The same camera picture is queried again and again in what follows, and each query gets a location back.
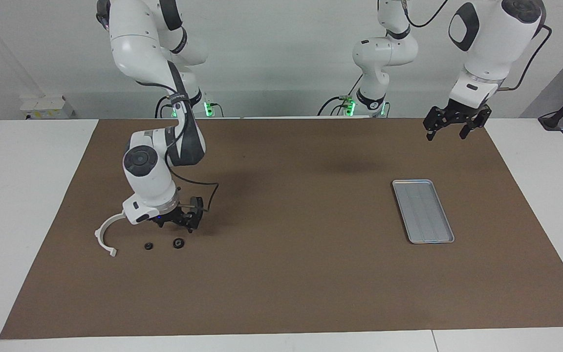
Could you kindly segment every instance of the brown mat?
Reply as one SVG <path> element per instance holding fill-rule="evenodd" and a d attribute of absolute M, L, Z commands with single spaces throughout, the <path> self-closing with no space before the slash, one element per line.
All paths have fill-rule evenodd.
<path fill-rule="evenodd" d="M 93 232 L 131 195 L 125 142 L 170 123 L 98 124 L 0 338 L 563 326 L 563 263 L 488 134 L 420 120 L 203 121 L 178 171 L 221 182 L 212 213 L 121 220 L 111 258 Z M 408 242 L 397 178 L 433 180 L 454 243 Z"/>

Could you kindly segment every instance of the silver tray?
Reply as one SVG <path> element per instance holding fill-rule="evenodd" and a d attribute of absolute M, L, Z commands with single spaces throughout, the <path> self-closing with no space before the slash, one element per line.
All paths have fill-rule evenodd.
<path fill-rule="evenodd" d="M 447 216 L 433 182 L 395 180 L 392 183 L 401 216 L 412 243 L 452 243 L 455 241 Z"/>

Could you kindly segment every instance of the black cable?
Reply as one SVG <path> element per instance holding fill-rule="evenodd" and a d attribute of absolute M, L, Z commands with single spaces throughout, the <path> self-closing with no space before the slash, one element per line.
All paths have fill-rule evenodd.
<path fill-rule="evenodd" d="M 518 84 L 516 85 L 516 87 L 513 88 L 499 88 L 498 91 L 514 91 L 517 90 L 521 83 L 523 82 L 523 80 L 525 79 L 525 75 L 527 74 L 527 71 L 529 71 L 529 67 L 531 66 L 531 63 L 534 62 L 534 58 L 536 58 L 536 55 L 538 55 L 538 53 L 540 52 L 540 50 L 542 49 L 542 47 L 547 43 L 547 41 L 549 40 L 549 38 L 551 38 L 551 34 L 553 33 L 553 29 L 551 29 L 551 27 L 547 26 L 547 25 L 543 25 L 542 28 L 546 29 L 547 31 L 549 31 L 549 34 L 547 34 L 547 38 L 545 38 L 542 43 L 540 44 L 540 46 L 538 46 L 538 49 L 536 49 L 536 51 L 534 51 L 534 54 L 531 56 L 531 58 L 529 59 L 529 62 L 527 63 L 527 66 L 525 66 L 525 70 L 522 72 L 522 76 L 520 77 L 520 80 L 518 81 Z"/>
<path fill-rule="evenodd" d="M 162 107 L 160 108 L 160 118 L 162 117 L 162 112 L 164 111 L 165 108 L 172 108 L 173 106 L 170 104 L 166 104 L 166 105 L 162 105 Z"/>
<path fill-rule="evenodd" d="M 184 122 L 184 128 L 181 129 L 181 131 L 179 132 L 179 134 L 177 135 L 177 138 L 175 138 L 169 145 L 166 146 L 166 152 L 165 152 L 165 163 L 166 163 L 166 167 L 168 167 L 169 172 L 171 172 L 171 174 L 173 176 L 175 176 L 176 178 L 187 182 L 187 183 L 192 183 L 193 185 L 204 185 L 204 186 L 212 186 L 215 185 L 214 190 L 212 191 L 212 194 L 210 195 L 210 199 L 208 200 L 208 209 L 202 209 L 204 212 L 210 212 L 210 207 L 212 206 L 212 200 L 214 199 L 215 194 L 217 194 L 217 190 L 220 186 L 220 183 L 218 182 L 197 182 L 197 181 L 192 181 L 189 180 L 185 177 L 179 176 L 178 174 L 175 174 L 175 172 L 171 169 L 171 166 L 168 163 L 168 150 L 174 146 L 175 144 L 177 144 L 177 141 L 184 135 L 184 131 L 186 131 L 186 128 L 188 127 L 188 117 L 186 116 L 185 122 Z"/>
<path fill-rule="evenodd" d="M 385 117 L 385 118 L 388 118 L 388 116 L 390 115 L 390 107 L 391 107 L 391 105 L 390 105 L 389 102 L 385 102 L 384 105 L 385 105 L 385 104 L 388 104 L 388 112 L 386 113 L 386 117 Z"/>
<path fill-rule="evenodd" d="M 438 14 L 440 13 L 440 11 L 442 11 L 442 9 L 444 9 L 444 6 L 447 4 L 447 2 L 449 2 L 449 0 L 444 0 L 444 2 L 442 3 L 442 5 L 440 5 L 440 7 L 438 8 L 438 11 L 436 11 L 435 14 L 433 14 L 433 16 L 431 18 L 429 18 L 428 22 L 425 22 L 424 24 L 415 24 L 414 22 L 411 21 L 410 16 L 407 12 L 407 5 L 404 6 L 404 13 L 405 13 L 405 18 L 407 18 L 407 21 L 410 23 L 410 25 L 412 27 L 416 27 L 416 28 L 422 28 L 427 26 L 428 24 L 430 24 L 433 20 L 435 20 L 436 16 L 438 16 Z"/>
<path fill-rule="evenodd" d="M 333 114 L 333 110 L 337 109 L 337 108 L 344 108 L 344 104 L 340 104 L 338 106 L 333 107 L 333 109 L 331 109 L 331 112 L 329 113 L 330 116 L 334 116 Z M 340 109 L 338 109 L 338 113 L 335 114 L 335 116 L 340 115 Z"/>
<path fill-rule="evenodd" d="M 172 91 L 174 94 L 177 94 L 177 91 L 175 89 L 172 89 L 171 87 L 165 86 L 165 85 L 160 85 L 158 83 L 142 83 L 142 82 L 138 82 L 136 81 L 136 83 L 138 83 L 139 85 L 143 86 L 143 87 L 160 87 L 160 88 L 164 88 L 167 90 Z"/>
<path fill-rule="evenodd" d="M 320 114 L 323 112 L 323 110 L 325 109 L 325 107 L 326 107 L 327 105 L 329 105 L 329 103 L 331 103 L 331 102 L 333 102 L 334 100 L 337 100 L 337 99 L 339 99 L 339 98 L 340 98 L 339 96 L 335 96 L 335 97 L 331 98 L 330 100 L 328 100 L 325 104 L 323 104 L 323 106 L 322 106 L 321 109 L 319 110 L 319 113 L 317 114 L 317 116 L 320 116 Z"/>
<path fill-rule="evenodd" d="M 221 108 L 221 117 L 225 117 L 225 113 L 223 112 L 223 107 L 219 103 L 211 103 L 210 107 L 219 107 Z"/>
<path fill-rule="evenodd" d="M 351 90 L 349 91 L 349 94 L 347 94 L 347 95 L 351 95 L 351 93 L 353 93 L 353 90 L 355 89 L 355 87 L 357 87 L 357 86 L 358 86 L 358 83 L 360 83 L 360 80 L 362 79 L 362 76 L 364 76 L 364 74 L 360 74 L 360 77 L 358 78 L 357 81 L 355 81 L 355 84 L 353 85 L 353 87 L 352 87 Z M 338 109 L 338 112 L 336 113 L 336 116 L 338 116 L 338 115 L 340 114 L 340 110 L 341 110 L 341 109 Z"/>
<path fill-rule="evenodd" d="M 163 102 L 165 99 L 168 99 L 168 97 L 167 97 L 167 96 L 163 96 L 162 98 L 160 98 L 160 100 L 158 100 L 158 103 L 156 104 L 156 113 L 155 113 L 154 118 L 158 118 L 158 110 L 160 110 L 160 105 L 162 105 L 162 102 Z"/>

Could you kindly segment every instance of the aluminum baking tray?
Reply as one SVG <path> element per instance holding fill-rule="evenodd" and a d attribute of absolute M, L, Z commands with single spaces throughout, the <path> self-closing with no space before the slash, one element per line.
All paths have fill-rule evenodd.
<path fill-rule="evenodd" d="M 395 180 L 392 187 L 412 243 L 455 241 L 431 180 Z"/>

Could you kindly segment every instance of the green indicator light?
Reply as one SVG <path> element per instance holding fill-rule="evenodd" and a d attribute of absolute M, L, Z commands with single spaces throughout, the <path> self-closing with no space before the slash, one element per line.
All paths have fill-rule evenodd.
<path fill-rule="evenodd" d="M 351 105 L 346 108 L 346 115 L 353 116 L 354 113 L 355 113 L 355 102 L 351 100 Z"/>
<path fill-rule="evenodd" d="M 214 116 L 214 109 L 210 107 L 210 104 L 208 104 L 207 102 L 203 102 L 203 107 L 205 108 L 206 116 L 208 117 Z"/>

